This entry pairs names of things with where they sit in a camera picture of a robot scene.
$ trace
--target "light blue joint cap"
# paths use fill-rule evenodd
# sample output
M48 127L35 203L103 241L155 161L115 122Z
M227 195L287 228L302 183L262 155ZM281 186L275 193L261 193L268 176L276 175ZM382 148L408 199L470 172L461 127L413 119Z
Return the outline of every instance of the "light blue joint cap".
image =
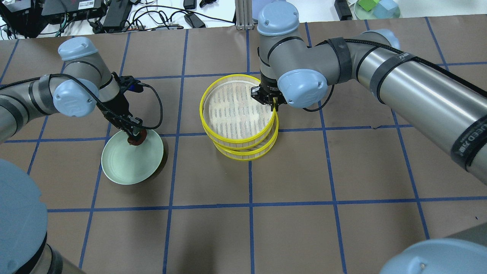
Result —
M90 39L86 37L75 37L62 43L57 49L57 53L63 61L74 60L97 53L98 49Z
M487 247L443 238L419 242L390 259L380 274L485 274Z
M86 79L78 79L98 97L98 88ZM54 106L62 114L70 117L84 117L96 106L96 101L84 88L73 80L67 80L57 86L53 94Z
M328 84L323 74L311 69L296 69L284 73L277 81L287 103L295 108L305 108L326 95Z
M401 44L399 43L399 39L394 35L394 32L389 29L378 29L378 30L371 30L371 31L366 31L366 32L375 32L379 33L383 37L387 39L389 44L391 44L391 47L396 48L396 49L401 49Z
M39 250L47 232L40 190L14 164L0 159L0 274L11 274Z
M271 2L259 13L257 30L265 36L280 36L295 31L300 25L295 6L285 1Z

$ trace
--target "white surface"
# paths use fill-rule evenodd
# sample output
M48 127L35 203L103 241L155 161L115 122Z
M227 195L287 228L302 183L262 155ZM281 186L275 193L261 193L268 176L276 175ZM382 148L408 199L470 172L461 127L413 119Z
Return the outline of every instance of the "white surface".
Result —
M146 140L132 146L127 134L119 131L107 142L101 154L101 167L111 181L133 185L149 178L159 167L164 154L161 137L147 130Z
M300 13L300 22L315 22L315 21L336 21L338 15L335 11L335 0L287 0L295 5ZM395 0L401 9L401 17L424 17L424 16L449 16L449 15L465 15L465 14L487 14L487 0ZM235 12L234 0L217 0L211 5L206 5L203 9L199 7L200 0L196 1L196 12L201 12L208 16L221 18L225 20L232 20ZM356 0L349 0L349 3L356 2ZM183 8L183 0L157 0L154 4L172 6ZM132 11L143 7L143 4L135 6ZM166 8L149 8L158 9L166 12L170 16L175 10ZM231 26L230 23L211 20L199 16L207 27L221 27ZM156 24L150 19L149 15L144 15L141 21L148 28L155 27ZM173 17L174 23L178 23L185 28L189 28L186 24L183 14L178 13ZM54 32L59 29L59 25L48 25L43 31L44 33ZM86 21L76 21L72 23L62 36L70 35L84 35L92 34L92 28Z

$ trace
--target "brown table surface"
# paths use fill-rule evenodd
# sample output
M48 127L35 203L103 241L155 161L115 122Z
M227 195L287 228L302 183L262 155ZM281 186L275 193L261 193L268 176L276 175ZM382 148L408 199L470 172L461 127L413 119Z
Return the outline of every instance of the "brown table surface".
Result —
M487 16L302 24L304 40L389 28L402 45L487 88ZM101 172L117 130L99 111L39 118L0 157L40 187L48 243L89 274L377 273L427 238L487 221L487 187L356 81L319 113L282 106L280 133L253 162L221 155L203 132L205 89L233 73L259 76L258 33L235 27L90 35L111 70L153 85L162 171L132 186ZM67 38L0 41L0 83L59 73ZM131 110L157 120L150 91Z

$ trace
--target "robotic arm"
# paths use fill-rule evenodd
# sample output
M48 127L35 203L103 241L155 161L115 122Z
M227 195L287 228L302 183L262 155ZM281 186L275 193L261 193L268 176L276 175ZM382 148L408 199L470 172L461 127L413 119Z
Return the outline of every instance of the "robotic arm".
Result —
M328 85L355 79L487 184L487 92L388 46L399 47L389 30L308 48L298 26L298 11L289 3L272 2L260 12L262 82L251 91L254 99L305 108L323 98Z
M18 132L29 121L61 112L83 117L95 106L115 127L125 131L132 145L140 145L146 129L157 128L162 121L162 103L155 90L131 76L110 73L92 42L77 37L62 43L58 49L66 62L63 74L44 75L8 84L0 88L0 143ZM124 93L151 88L159 100L161 118L155 127L142 125L133 117Z

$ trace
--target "yellow-rimmed basket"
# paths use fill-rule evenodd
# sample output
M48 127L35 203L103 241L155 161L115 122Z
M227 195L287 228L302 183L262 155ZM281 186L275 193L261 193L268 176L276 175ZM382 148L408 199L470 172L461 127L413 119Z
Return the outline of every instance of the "yellow-rimmed basket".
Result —
M200 101L200 119L206 134L224 155L237 160L250 160L252 152L261 157L272 147L270 139L277 137L277 113L269 106L255 101L250 88L260 81L252 76L233 74L213 82Z

